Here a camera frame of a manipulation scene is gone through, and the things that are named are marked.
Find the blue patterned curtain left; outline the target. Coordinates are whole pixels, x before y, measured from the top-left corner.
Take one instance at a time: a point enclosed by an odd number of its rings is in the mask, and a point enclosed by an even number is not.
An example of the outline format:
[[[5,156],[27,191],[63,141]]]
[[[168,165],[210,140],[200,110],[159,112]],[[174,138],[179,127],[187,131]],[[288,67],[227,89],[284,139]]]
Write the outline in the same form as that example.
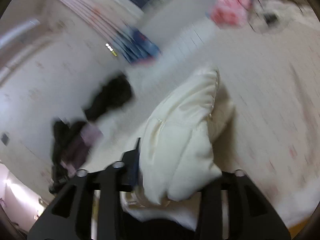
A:
[[[118,55],[137,64],[155,59],[160,49],[136,27],[144,13],[130,0],[58,0],[92,27]]]

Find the wall socket with light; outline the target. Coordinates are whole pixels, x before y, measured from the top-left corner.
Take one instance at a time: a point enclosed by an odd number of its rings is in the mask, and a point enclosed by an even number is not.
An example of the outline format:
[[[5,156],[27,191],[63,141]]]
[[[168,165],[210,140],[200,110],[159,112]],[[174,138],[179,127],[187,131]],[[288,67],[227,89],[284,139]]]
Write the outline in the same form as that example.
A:
[[[109,43],[106,43],[105,44],[105,47],[112,53],[113,56],[117,57],[118,54],[116,53],[116,51],[113,49],[113,47],[109,44]]]

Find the black garment pile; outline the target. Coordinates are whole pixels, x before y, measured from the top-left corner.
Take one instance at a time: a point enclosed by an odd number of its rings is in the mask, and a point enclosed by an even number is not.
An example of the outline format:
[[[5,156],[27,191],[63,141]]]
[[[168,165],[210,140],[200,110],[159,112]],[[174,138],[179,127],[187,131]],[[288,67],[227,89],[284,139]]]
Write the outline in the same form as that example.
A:
[[[132,87],[126,75],[119,73],[103,84],[82,110],[88,121],[96,121],[109,111],[123,107],[132,98]]]

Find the pink plastic bag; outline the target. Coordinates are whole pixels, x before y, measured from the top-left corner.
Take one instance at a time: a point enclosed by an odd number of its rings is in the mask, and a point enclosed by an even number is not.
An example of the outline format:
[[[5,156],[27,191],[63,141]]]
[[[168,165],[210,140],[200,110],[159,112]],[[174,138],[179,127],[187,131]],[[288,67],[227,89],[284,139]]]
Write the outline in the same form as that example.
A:
[[[207,16],[218,27],[240,28],[246,24],[251,0],[215,0]]]

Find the cherry print bed sheet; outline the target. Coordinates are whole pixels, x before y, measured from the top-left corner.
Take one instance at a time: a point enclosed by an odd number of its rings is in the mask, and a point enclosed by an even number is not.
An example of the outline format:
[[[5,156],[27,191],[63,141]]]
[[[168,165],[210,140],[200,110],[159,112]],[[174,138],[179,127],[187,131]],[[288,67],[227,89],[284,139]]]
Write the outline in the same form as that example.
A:
[[[105,137],[85,167],[97,171],[119,158],[164,98],[196,70],[214,66],[217,97],[235,103],[214,161],[225,171],[245,170],[292,227],[319,202],[319,20],[308,5],[259,0],[242,28],[218,29],[179,72],[134,89],[132,104],[100,121]]]

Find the purple lilac garment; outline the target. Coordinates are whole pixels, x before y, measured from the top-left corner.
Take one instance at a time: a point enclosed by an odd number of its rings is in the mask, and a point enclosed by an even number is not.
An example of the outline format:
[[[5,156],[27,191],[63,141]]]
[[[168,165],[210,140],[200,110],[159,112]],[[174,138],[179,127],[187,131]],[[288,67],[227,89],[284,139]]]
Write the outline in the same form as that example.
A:
[[[73,178],[87,160],[91,148],[103,134],[101,130],[86,121],[78,120],[72,124],[61,119],[53,123],[52,184],[51,194],[58,194]]]

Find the cream quilted jacket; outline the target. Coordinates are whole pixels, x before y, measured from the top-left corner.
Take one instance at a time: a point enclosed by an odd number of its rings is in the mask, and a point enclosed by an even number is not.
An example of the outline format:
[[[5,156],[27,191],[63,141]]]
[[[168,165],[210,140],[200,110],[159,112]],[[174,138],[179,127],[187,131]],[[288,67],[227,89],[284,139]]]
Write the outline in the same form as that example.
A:
[[[217,97],[219,84],[216,67],[196,70],[136,131],[138,184],[120,194],[123,210],[133,218],[163,218],[196,229],[199,191],[222,174],[213,143],[234,113],[231,99]]]

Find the white striped duvet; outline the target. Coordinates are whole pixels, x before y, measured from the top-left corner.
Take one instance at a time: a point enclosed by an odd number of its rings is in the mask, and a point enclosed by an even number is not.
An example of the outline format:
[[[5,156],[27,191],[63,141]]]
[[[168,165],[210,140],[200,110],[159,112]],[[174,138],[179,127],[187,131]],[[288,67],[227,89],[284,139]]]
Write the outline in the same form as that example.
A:
[[[166,75],[174,75],[184,63],[192,60],[218,31],[218,27],[206,17],[183,27],[161,47],[161,53],[155,59],[127,68],[129,82],[135,90],[142,90]]]

